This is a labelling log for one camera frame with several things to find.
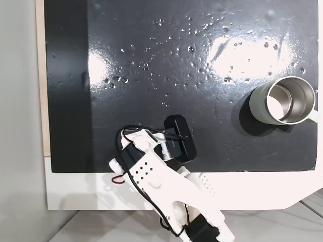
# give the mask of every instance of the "wooden board edge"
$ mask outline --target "wooden board edge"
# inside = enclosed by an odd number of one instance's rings
[[[44,0],[35,0],[43,152],[50,157]]]

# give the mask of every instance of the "cable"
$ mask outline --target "cable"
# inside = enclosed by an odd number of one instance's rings
[[[125,183],[124,180],[123,181],[115,181],[116,179],[122,178],[124,174],[126,174],[126,173],[123,173],[122,175],[117,175],[115,177],[112,177],[111,178],[112,183],[113,184],[116,184],[116,185],[122,185],[122,184],[124,184]]]
[[[125,126],[124,127],[124,130],[127,130],[127,129],[144,129],[144,130],[149,130],[149,131],[154,131],[154,132],[157,132],[157,133],[161,133],[161,134],[164,134],[164,135],[169,135],[169,136],[177,137],[179,139],[186,139],[186,138],[188,138],[188,136],[182,136],[182,135],[172,134],[172,133],[168,133],[168,132],[165,132],[165,131],[161,131],[161,130],[157,130],[157,129],[153,129],[153,128],[149,128],[149,127],[145,127],[145,126],[141,126],[141,125],[128,125],[128,126]]]
[[[132,140],[129,140],[129,139],[127,138],[127,136],[125,135],[125,130],[122,130],[122,131],[121,131],[121,134],[122,134],[122,137],[123,137],[126,141],[128,141],[129,143],[132,143]]]
[[[186,210],[187,225],[190,225],[190,215],[188,214],[188,209],[187,209],[186,204],[184,204],[184,205],[185,205],[185,210]]]
[[[126,126],[126,127],[124,127],[123,129],[125,130],[125,129],[129,129],[129,128],[137,128],[137,129],[146,129],[145,127],[142,127],[142,126]],[[117,135],[116,135],[116,146],[117,146],[117,151],[118,151],[118,154],[119,154],[119,157],[121,157],[121,155],[120,155],[120,150],[119,150],[119,144],[118,144],[118,137],[119,137],[119,133],[120,132],[118,132],[117,133]],[[130,170],[129,170],[129,168],[127,167],[127,165],[125,164],[125,162],[123,161],[123,159],[121,158],[121,159],[119,159],[118,160],[119,162],[121,162],[122,164],[121,164],[121,167],[123,168],[123,170],[125,171],[125,173],[127,173],[128,174],[128,176],[129,176],[129,180],[131,181],[131,183],[132,183],[132,185],[135,187],[135,189],[139,192],[139,194],[141,195],[141,196],[143,196],[144,197],[144,199],[146,199],[146,201],[147,202],[149,202],[156,210],[157,210],[157,212],[160,214],[160,216],[161,216],[161,218],[165,221],[165,223],[166,223],[166,225],[169,227],[169,230],[170,230],[170,232],[175,236],[175,237],[179,237],[181,234],[182,234],[182,232],[184,231],[184,227],[182,228],[182,230],[181,230],[181,232],[179,233],[179,234],[177,234],[173,229],[172,229],[172,227],[171,227],[171,225],[170,225],[170,223],[167,221],[167,219],[166,219],[166,216],[164,215],[164,213],[161,211],[161,209],[156,205],[156,203],[154,203],[151,199],[150,199],[150,197],[142,190],[142,189],[140,189],[139,188],[139,186],[136,184],[136,182],[135,182],[135,180],[133,179],[133,176],[132,176],[132,174],[131,174],[131,172],[130,172]]]
[[[164,228],[164,229],[166,229],[166,230],[168,230],[168,231],[170,231],[170,228],[169,227],[167,227],[167,226],[165,226],[164,224],[163,224],[163,219],[160,217],[160,219],[159,219],[159,222],[160,222],[160,225]]]

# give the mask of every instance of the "white mug exterior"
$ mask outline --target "white mug exterior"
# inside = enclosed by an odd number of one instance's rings
[[[268,111],[267,108],[267,97],[268,94],[270,93],[271,89],[276,85],[276,83],[280,82],[283,79],[286,78],[297,78],[299,80],[304,81],[309,85],[309,87],[312,89],[313,94],[314,94],[314,102],[313,102],[313,107],[311,113],[305,117],[304,119],[294,122],[294,123],[286,123],[283,121],[280,121],[279,119],[274,118]],[[315,107],[315,93],[311,85],[304,80],[303,78],[300,77],[293,77],[293,76],[288,76],[288,77],[282,77],[278,80],[275,81],[270,81],[267,83],[264,83],[260,86],[258,86],[251,94],[250,96],[250,101],[249,101],[249,107],[252,115],[260,122],[265,123],[265,124],[270,124],[270,125],[295,125],[299,124],[306,119],[310,119],[313,122],[317,123],[318,122],[318,112],[314,110]]]

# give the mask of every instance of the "red wire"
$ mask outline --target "red wire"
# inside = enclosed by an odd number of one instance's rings
[[[126,140],[126,141],[128,141],[129,143],[132,143],[132,140],[129,140],[129,139],[126,137],[126,135],[125,135],[125,130],[122,130],[121,134],[122,134],[122,137],[123,137],[123,138],[125,138],[125,140]]]
[[[122,184],[124,184],[125,183],[124,180],[123,181],[115,181],[116,179],[122,178],[124,174],[126,174],[126,173],[123,173],[122,175],[117,175],[115,177],[112,177],[112,179],[111,179],[112,183],[113,184],[116,184],[116,185],[122,185]]]

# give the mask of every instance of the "gray wall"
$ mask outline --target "gray wall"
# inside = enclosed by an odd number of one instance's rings
[[[75,214],[47,211],[35,0],[0,2],[0,241],[49,241]]]

